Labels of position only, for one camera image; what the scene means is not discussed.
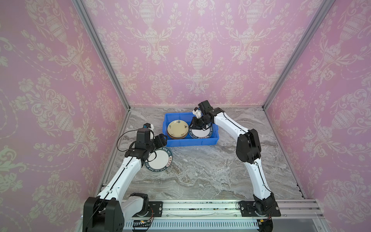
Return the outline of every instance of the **aluminum frame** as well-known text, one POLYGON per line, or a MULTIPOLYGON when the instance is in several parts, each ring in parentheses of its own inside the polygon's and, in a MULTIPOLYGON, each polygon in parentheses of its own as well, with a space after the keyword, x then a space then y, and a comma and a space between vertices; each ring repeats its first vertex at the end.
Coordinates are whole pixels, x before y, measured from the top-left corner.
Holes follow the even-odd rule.
MULTIPOLYGON (((120 129, 120 132, 118 133, 118 135, 117 135, 117 137, 115 139, 115 141, 118 142, 119 144, 121 144, 122 138, 119 141, 117 141, 117 140, 125 132, 125 128, 126 128, 126 125, 128 124, 130 115, 131 115, 131 112, 128 111, 126 113, 126 115, 125 115, 125 118, 124 118, 124 121, 122 123, 122 127, 120 129)), ((107 162, 107 166, 106 166, 105 171, 103 173, 102 181, 98 185, 98 186, 101 186, 101 187, 100 188, 99 187, 97 188, 95 195, 97 195, 101 191, 102 186, 106 186, 107 183, 110 181, 108 178, 109 178, 110 173, 112 171, 112 167, 113 167, 113 165, 115 163, 115 159, 116 159, 117 153, 119 153, 119 152, 120 151, 117 150, 116 144, 115 144, 114 147, 112 148, 111 154, 109 156, 109 160, 107 162)))
POLYGON ((290 59, 288 60, 287 64, 282 70, 281 75, 279 76, 276 84, 272 88, 271 92, 269 93, 267 99, 263 104, 263 109, 266 110, 273 102, 274 98, 276 97, 277 93, 279 92, 281 86, 285 82, 286 77, 289 75, 292 68, 295 66, 296 62, 298 61, 301 54, 304 52, 304 49, 310 42, 311 38, 313 37, 314 33, 316 32, 317 28, 322 23, 322 20, 325 18, 326 14, 329 12, 332 4, 335 0, 323 0, 321 5, 318 7, 318 10, 312 21, 308 25, 306 31, 304 32, 301 40, 299 41, 298 45, 296 46, 294 52, 292 53, 290 59))
POLYGON ((296 184, 297 184, 297 186, 298 186, 298 188, 299 188, 299 191, 301 192, 302 196, 303 196, 305 199, 307 199, 308 196, 307 196, 306 193, 303 191, 304 188, 303 188, 303 185, 302 185, 301 182, 300 182, 299 177, 297 176, 296 172, 293 171, 293 170, 294 170, 294 168, 293 168, 294 166, 292 165, 292 163, 291 163, 291 161, 290 161, 290 159, 289 159, 288 154, 286 153, 286 151, 285 151, 285 150, 283 149, 283 147, 282 147, 282 142, 281 142, 280 138, 277 136, 276 131, 275 131, 274 128, 273 128, 272 121, 271 121, 270 118, 268 117, 267 111, 264 111, 264 113, 265 113, 265 117, 267 117, 267 119, 268 119, 268 122, 269 122, 270 127, 272 128, 273 134, 274 134, 275 137, 277 138, 278 145, 280 146, 280 148, 281 148, 281 150, 282 150, 282 153, 283 153, 283 156, 285 157, 286 162, 287 162, 287 164, 288 164, 289 167, 290 167, 290 171, 291 171, 292 176, 294 177, 294 179, 295 179, 295 181, 296 181, 296 184))
POLYGON ((129 101, 126 98, 124 90, 122 89, 121 84, 116 77, 116 73, 108 59, 107 53, 104 50, 102 42, 99 39, 99 36, 94 28, 93 22, 91 21, 89 17, 89 14, 85 8, 84 3, 82 2, 82 0, 72 0, 72 3, 74 4, 76 11, 79 14, 80 19, 82 23, 84 24, 84 27, 92 41, 92 44, 94 45, 94 48, 97 51, 98 56, 101 59, 103 66, 105 67, 108 73, 108 76, 112 81, 112 84, 115 87, 115 90, 121 100, 121 103, 125 107, 126 111, 129 111, 130 110, 129 101))

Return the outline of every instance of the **gray marble surface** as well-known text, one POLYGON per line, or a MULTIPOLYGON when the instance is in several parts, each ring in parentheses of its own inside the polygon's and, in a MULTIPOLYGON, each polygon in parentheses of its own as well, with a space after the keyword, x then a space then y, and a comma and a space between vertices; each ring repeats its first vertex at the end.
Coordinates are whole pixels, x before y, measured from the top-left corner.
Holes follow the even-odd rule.
MULTIPOLYGON (((261 107, 223 108, 236 122, 259 133, 262 165, 276 199, 301 198, 292 172, 261 107)), ((131 108, 126 130, 135 130, 152 123, 155 135, 162 133, 165 113, 191 112, 192 108, 131 108)), ((123 136, 120 149, 126 150, 135 140, 136 132, 123 136)), ((237 158, 236 142, 219 127, 219 141, 213 146, 170 147, 173 162, 165 171, 155 173, 145 166, 131 182, 125 199, 133 192, 148 194, 154 199, 252 199, 253 188, 244 164, 237 158)), ((111 179, 124 157, 119 152, 111 179)))

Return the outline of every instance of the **damask wallpaper pattern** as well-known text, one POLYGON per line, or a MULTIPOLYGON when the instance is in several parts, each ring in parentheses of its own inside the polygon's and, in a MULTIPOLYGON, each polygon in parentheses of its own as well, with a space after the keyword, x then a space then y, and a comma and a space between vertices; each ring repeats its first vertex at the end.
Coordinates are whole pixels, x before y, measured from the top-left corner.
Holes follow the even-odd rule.
POLYGON ((268 115, 333 232, 371 228, 371 1, 335 1, 268 115))
POLYGON ((2 1, 0 231, 74 231, 125 112, 71 1, 2 1))
POLYGON ((262 105, 322 0, 84 0, 131 106, 262 105))

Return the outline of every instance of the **stack of plates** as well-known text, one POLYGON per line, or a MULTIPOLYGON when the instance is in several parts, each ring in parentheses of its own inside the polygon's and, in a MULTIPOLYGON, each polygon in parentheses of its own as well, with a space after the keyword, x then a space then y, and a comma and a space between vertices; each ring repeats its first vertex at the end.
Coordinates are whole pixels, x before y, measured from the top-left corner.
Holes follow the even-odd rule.
POLYGON ((167 126, 167 134, 172 139, 185 138, 188 134, 188 124, 183 120, 172 121, 167 126))

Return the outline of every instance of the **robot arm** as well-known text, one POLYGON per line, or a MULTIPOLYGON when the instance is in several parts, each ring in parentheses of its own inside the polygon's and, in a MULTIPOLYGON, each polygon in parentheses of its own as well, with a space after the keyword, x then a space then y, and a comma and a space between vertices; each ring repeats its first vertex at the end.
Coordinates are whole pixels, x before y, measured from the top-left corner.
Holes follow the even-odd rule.
POLYGON ((112 180, 97 197, 89 197, 86 200, 83 210, 84 232, 122 231, 124 222, 133 215, 147 214, 147 194, 133 193, 125 202, 121 203, 121 200, 149 154, 166 144, 165 135, 154 136, 152 124, 146 123, 143 128, 138 129, 137 140, 130 145, 112 180))
POLYGON ((277 203, 273 192, 268 187, 260 159, 261 147, 258 133, 231 119, 222 109, 213 108, 208 101, 203 101, 195 108, 190 128, 203 130, 211 122, 226 130, 236 141, 237 157, 244 162, 254 189, 256 211, 260 215, 275 210, 277 203))

